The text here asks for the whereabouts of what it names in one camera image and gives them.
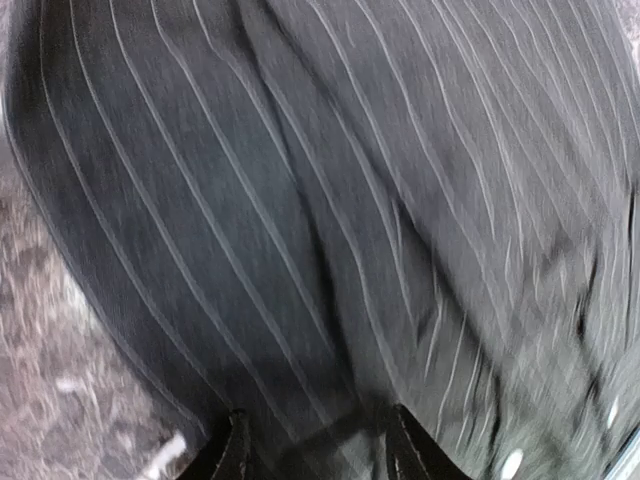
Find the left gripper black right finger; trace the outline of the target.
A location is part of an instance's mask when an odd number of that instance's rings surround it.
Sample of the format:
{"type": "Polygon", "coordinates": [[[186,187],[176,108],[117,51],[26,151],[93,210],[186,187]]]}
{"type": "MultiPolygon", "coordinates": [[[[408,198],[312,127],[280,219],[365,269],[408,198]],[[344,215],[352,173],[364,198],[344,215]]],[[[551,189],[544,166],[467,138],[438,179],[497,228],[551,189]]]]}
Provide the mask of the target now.
{"type": "Polygon", "coordinates": [[[470,480],[402,404],[389,411],[385,447],[390,480],[470,480]]]}

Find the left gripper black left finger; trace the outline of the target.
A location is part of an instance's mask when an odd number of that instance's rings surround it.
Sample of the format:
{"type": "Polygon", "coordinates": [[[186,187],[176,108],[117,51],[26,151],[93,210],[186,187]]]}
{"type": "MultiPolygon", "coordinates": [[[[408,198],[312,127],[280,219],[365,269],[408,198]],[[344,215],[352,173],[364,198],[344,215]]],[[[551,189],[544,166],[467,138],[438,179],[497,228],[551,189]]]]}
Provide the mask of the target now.
{"type": "Polygon", "coordinates": [[[253,478],[249,416],[233,410],[216,424],[208,443],[179,475],[179,480],[248,480],[253,478]]]}

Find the black clothes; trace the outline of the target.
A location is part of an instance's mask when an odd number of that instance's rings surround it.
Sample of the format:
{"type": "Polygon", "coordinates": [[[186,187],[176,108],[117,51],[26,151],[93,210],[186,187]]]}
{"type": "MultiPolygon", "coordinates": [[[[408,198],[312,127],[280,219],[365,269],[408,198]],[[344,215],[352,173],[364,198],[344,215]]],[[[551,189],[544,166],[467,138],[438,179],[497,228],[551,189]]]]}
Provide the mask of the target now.
{"type": "Polygon", "coordinates": [[[389,479],[639,462],[639,78],[610,1],[16,1],[3,113],[98,318],[196,454],[389,479]]]}

